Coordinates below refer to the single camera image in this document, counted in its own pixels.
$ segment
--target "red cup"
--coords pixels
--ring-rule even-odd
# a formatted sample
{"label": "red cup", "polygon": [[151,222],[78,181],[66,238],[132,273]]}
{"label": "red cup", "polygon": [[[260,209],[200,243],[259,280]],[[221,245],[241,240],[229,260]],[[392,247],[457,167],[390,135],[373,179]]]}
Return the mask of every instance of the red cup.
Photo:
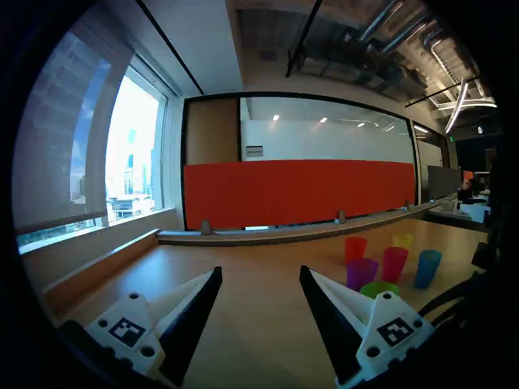
{"label": "red cup", "polygon": [[355,259],[364,258],[368,240],[362,237],[349,237],[344,242],[344,261],[346,265]]}
{"label": "red cup", "polygon": [[403,247],[388,247],[382,259],[382,281],[397,283],[409,251]]}

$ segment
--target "window blind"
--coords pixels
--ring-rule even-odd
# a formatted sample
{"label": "window blind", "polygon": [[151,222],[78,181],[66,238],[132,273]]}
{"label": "window blind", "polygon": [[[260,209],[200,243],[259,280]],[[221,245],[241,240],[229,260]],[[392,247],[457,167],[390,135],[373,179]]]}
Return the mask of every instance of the window blind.
{"label": "window blind", "polygon": [[95,8],[40,71],[18,129],[12,172],[18,234],[106,214],[110,118],[133,56]]}

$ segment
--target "sky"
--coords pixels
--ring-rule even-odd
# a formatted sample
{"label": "sky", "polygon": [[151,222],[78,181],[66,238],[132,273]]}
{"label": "sky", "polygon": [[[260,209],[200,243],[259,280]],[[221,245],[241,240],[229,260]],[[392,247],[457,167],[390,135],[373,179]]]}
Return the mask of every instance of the sky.
{"label": "sky", "polygon": [[[142,166],[149,166],[154,147],[159,102],[127,76],[115,100],[106,147],[106,188],[108,196],[124,193],[124,173],[128,157],[134,155],[135,190],[142,187]],[[135,130],[135,142],[128,132]]]}

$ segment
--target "yellow cup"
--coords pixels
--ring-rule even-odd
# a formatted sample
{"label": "yellow cup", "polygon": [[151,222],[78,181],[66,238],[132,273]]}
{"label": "yellow cup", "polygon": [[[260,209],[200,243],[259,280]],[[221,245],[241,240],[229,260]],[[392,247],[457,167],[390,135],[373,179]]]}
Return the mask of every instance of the yellow cup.
{"label": "yellow cup", "polygon": [[413,236],[410,233],[395,233],[393,235],[393,247],[403,247],[411,252],[413,246]]}

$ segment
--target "plastic cup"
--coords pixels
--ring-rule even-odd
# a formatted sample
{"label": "plastic cup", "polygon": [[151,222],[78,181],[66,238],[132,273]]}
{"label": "plastic cup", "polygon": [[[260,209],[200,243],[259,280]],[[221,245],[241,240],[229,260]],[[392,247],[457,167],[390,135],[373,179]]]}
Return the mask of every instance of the plastic cup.
{"label": "plastic cup", "polygon": [[393,235],[393,247],[403,247],[411,252],[413,236],[410,233],[395,233]]}
{"label": "plastic cup", "polygon": [[400,295],[400,289],[395,284],[389,282],[370,282],[369,284],[366,284],[361,288],[361,294],[371,298],[375,298],[377,294],[382,292],[393,292],[397,296]]}
{"label": "plastic cup", "polygon": [[429,286],[440,265],[442,254],[436,250],[424,250],[420,253],[418,270],[416,271],[415,286],[425,289]]}
{"label": "plastic cup", "polygon": [[346,265],[351,261],[364,258],[368,240],[362,237],[349,237],[344,242],[344,261]]}
{"label": "plastic cup", "polygon": [[375,279],[378,262],[369,258],[354,259],[346,265],[346,286],[357,292]]}
{"label": "plastic cup", "polygon": [[397,283],[400,274],[404,269],[405,260],[409,255],[409,251],[403,247],[388,247],[384,250],[382,259],[382,277],[381,280],[390,283]]}

